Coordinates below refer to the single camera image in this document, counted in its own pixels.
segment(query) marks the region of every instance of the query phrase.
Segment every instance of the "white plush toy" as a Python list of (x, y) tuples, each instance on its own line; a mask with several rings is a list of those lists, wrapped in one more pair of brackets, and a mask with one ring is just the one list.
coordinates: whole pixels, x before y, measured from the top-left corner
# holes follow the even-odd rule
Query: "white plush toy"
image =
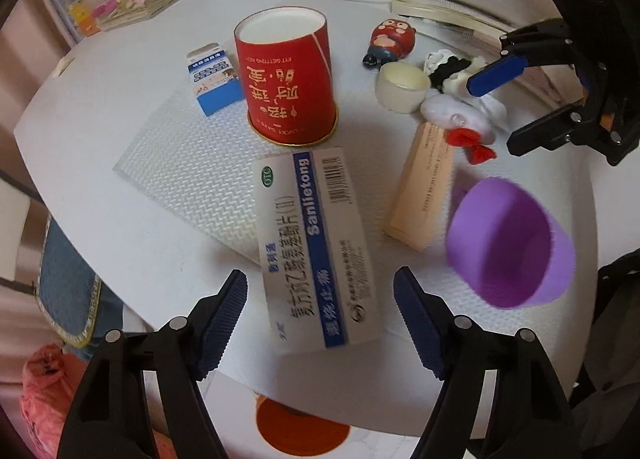
[(427, 98), (420, 111), (428, 122), (446, 131), (470, 129), (479, 134), (480, 143), (491, 145), (495, 141), (494, 126), (478, 109), (467, 105), (448, 94), (437, 94)]
[[(424, 63), (425, 73), (428, 75), (433, 74), (440, 65), (446, 64), (452, 56), (455, 57), (455, 55), (448, 49), (440, 49), (439, 51), (430, 53)], [(509, 126), (507, 122), (506, 107), (491, 95), (476, 98), (475, 96), (471, 96), (469, 91), (466, 89), (466, 82), (469, 78), (485, 66), (486, 60), (481, 56), (476, 56), (472, 59), (471, 65), (462, 71), (454, 73), (442, 83), (442, 92), (475, 108), (475, 113), (469, 110), (466, 110), (465, 112), (466, 117), (470, 117), (473, 114), (478, 115), (475, 123), (485, 125), (488, 121), (492, 126), (502, 129), (503, 131), (508, 131)]]

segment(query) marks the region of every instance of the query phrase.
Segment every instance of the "white ceramic cup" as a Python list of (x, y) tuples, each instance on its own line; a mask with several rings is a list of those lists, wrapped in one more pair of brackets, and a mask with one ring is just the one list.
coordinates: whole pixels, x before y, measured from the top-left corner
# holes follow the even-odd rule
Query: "white ceramic cup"
[(389, 62), (380, 68), (376, 98), (387, 109), (412, 113), (420, 106), (430, 86), (431, 80), (424, 71), (405, 62)]

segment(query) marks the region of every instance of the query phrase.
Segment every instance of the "purple cup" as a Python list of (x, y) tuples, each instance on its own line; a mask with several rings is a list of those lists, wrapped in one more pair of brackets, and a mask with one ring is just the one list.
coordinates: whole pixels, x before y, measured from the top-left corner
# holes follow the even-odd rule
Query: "purple cup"
[(478, 182), (447, 233), (447, 261), (476, 295), (500, 309), (562, 296), (575, 271), (571, 238), (527, 192), (507, 179)]

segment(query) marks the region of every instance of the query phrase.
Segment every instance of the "blue cloth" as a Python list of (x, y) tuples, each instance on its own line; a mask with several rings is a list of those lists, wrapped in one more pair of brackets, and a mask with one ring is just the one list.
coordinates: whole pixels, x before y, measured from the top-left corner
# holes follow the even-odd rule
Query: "blue cloth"
[(123, 302), (96, 276), (53, 218), (36, 297), (55, 331), (82, 360), (91, 359), (108, 331), (122, 329)]

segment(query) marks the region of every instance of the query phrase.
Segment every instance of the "gold trim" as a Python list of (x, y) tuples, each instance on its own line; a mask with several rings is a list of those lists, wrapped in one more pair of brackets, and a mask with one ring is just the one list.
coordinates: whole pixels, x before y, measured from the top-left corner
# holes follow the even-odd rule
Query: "gold trim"
[(49, 217), (47, 218), (47, 227), (44, 233), (44, 245), (43, 245), (42, 255), (40, 256), (40, 269), (38, 270), (38, 279), (36, 280), (36, 287), (35, 287), (35, 293), (34, 293), (36, 297), (36, 303), (40, 308), (40, 311), (42, 311), (44, 318), (47, 319), (47, 322), (49, 322), (51, 327), (55, 330), (58, 336), (60, 336), (60, 338), (62, 338), (62, 340), (65, 341), (65, 343), (76, 348), (86, 347), (87, 345), (89, 345), (89, 342), (94, 336), (95, 320), (98, 314), (100, 292), (102, 290), (102, 280), (100, 279), (100, 277), (98, 277), (98, 275), (94, 277), (94, 288), (93, 288), (93, 291), (91, 292), (91, 300), (89, 302), (89, 313), (87, 314), (87, 321), (84, 324), (84, 329), (82, 329), (82, 332), (79, 335), (73, 335), (71, 333), (68, 333), (62, 326), (58, 324), (58, 322), (53, 320), (53, 317), (49, 314), (49, 311), (47, 311), (47, 308), (42, 303), (39, 295), (40, 276), (42, 274), (42, 261), (44, 260), (44, 248), (47, 245), (47, 238), (49, 236), (50, 224), (51, 224), (51, 214), (49, 214)]
[(320, 138), (318, 141), (316, 142), (311, 142), (310, 144), (283, 144), (280, 142), (274, 142), (273, 140), (270, 140), (269, 138), (267, 138), (267, 136), (265, 136), (264, 134), (262, 134), (260, 131), (258, 131), (258, 129), (255, 128), (255, 126), (251, 123), (251, 116), (249, 114), (249, 109), (247, 109), (246, 112), (246, 120), (249, 122), (249, 125), (251, 126), (252, 129), (254, 129), (254, 132), (256, 134), (258, 134), (258, 136), (260, 136), (262, 139), (267, 140), (268, 142), (274, 144), (274, 145), (279, 145), (281, 147), (293, 147), (295, 149), (304, 149), (305, 147), (312, 147), (314, 145), (318, 145), (321, 144), (322, 142), (325, 142), (326, 140), (328, 140), (332, 134), (334, 134), (335, 129), (338, 126), (338, 117), (340, 116), (340, 111), (338, 110), (338, 105), (335, 105), (335, 121), (334, 121), (334, 126), (331, 127), (331, 130), (329, 131), (328, 134), (326, 134), (325, 136), (323, 136), (322, 138)]

